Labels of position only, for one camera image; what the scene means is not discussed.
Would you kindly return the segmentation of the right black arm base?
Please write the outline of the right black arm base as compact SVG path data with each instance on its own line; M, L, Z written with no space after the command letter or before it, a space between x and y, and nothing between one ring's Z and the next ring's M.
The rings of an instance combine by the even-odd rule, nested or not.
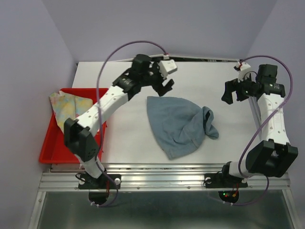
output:
M221 189L218 191L220 200L233 205L239 199L239 189L248 187L248 183L243 183L240 177L230 175L229 166L224 165L222 170L216 173L205 173L203 186L209 189Z

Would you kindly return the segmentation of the aluminium frame rail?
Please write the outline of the aluminium frame rail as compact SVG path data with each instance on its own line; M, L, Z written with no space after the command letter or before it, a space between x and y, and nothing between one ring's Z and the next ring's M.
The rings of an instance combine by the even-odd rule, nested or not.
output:
M221 164L105 164L108 174L121 174L121 192L205 191L206 173ZM78 191L76 167L52 166L41 176L39 191Z

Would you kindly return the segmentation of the blue denim skirt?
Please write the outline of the blue denim skirt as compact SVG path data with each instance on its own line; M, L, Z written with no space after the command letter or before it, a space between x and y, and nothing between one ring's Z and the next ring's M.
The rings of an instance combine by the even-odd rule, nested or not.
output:
M178 97L148 96L146 111L154 138L169 160L195 152L206 136L219 138L207 106Z

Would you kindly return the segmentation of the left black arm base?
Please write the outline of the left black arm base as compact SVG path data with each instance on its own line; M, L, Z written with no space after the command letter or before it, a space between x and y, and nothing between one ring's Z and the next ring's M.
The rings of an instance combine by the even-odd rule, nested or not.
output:
M88 173L77 173L78 189L88 190L88 199L92 206L98 208L110 206L118 196L118 190L121 188L120 174L110 174L109 180L105 175L99 178L93 178Z

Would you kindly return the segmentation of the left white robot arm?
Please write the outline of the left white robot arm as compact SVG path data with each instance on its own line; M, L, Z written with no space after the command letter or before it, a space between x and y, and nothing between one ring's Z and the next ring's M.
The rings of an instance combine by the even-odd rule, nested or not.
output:
M68 118L64 123L64 144L83 165L90 176L90 183L101 188L106 183L105 168L98 159L102 144L95 141L95 135L102 125L121 106L130 101L143 87L152 87L159 96L172 90L170 80L163 82L167 76L177 71L177 65L168 55L157 61L151 57L138 54L131 67L112 82L107 92L100 96L96 90L97 102L76 119Z

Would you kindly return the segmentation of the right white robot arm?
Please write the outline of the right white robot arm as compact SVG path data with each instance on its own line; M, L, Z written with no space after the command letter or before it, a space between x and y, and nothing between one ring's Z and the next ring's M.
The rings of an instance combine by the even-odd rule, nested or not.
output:
M286 134L283 104L287 100L285 87L276 82L277 66L262 64L255 80L251 79L251 66L238 62L234 67L238 78L225 83L222 101L233 103L232 93L238 101L256 99L259 115L260 143L246 148L246 157L228 162L219 175L222 185L230 186L236 180L253 176L282 177L298 156L297 147L291 146Z

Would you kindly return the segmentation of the red plastic tray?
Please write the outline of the red plastic tray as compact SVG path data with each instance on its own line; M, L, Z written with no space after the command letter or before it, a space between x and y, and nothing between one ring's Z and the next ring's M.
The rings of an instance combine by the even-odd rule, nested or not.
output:
M61 91L92 99L94 103L97 102L95 88L62 88ZM78 159L64 145L64 135L57 126L53 114L42 145L39 162L42 164L79 164Z

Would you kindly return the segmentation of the floral pastel skirt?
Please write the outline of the floral pastel skirt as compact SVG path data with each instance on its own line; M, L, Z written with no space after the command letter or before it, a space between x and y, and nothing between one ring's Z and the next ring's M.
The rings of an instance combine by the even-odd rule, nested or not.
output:
M55 115L58 127L64 133L64 122L71 118L76 119L92 107L93 101L90 98L84 98L63 91L52 93L49 100Z

